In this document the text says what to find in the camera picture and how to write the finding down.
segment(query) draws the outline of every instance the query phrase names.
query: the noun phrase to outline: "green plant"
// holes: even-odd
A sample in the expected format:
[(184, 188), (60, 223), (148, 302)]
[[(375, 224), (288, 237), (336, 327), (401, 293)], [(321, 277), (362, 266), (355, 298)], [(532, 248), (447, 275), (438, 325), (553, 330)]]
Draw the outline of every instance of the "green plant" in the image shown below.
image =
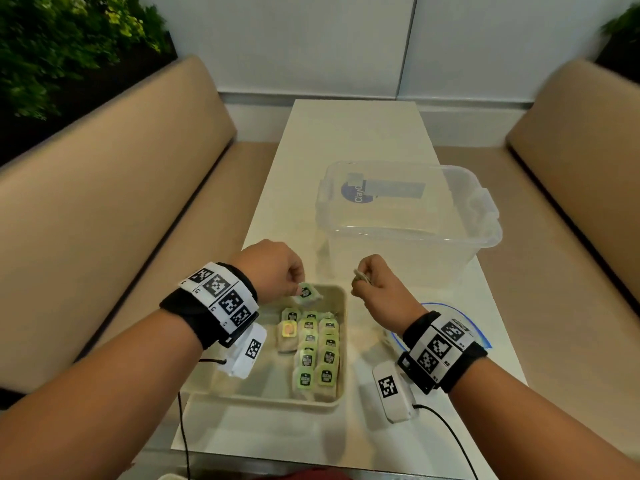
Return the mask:
[(602, 26), (604, 35), (621, 35), (635, 42), (640, 37), (640, 3), (633, 3), (626, 12)]
[(58, 80), (117, 63), (135, 43), (169, 50), (164, 19), (140, 0), (0, 0), (0, 100), (20, 116), (58, 114)]

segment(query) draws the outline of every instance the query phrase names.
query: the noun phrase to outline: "couch cushion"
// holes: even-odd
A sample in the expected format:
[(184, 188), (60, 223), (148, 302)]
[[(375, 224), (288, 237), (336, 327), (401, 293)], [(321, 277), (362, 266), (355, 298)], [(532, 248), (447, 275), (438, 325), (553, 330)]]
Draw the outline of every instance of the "couch cushion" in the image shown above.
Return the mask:
[(551, 76), (508, 136), (640, 299), (640, 86), (587, 61)]
[(73, 362), (234, 133), (191, 57), (0, 169), (0, 387)]
[(226, 261), (242, 249), (277, 147), (236, 143), (229, 148), (96, 347), (156, 310), (203, 264)]
[(491, 193), (504, 238), (478, 258), (529, 385), (640, 458), (640, 320), (518, 163), (436, 148)]

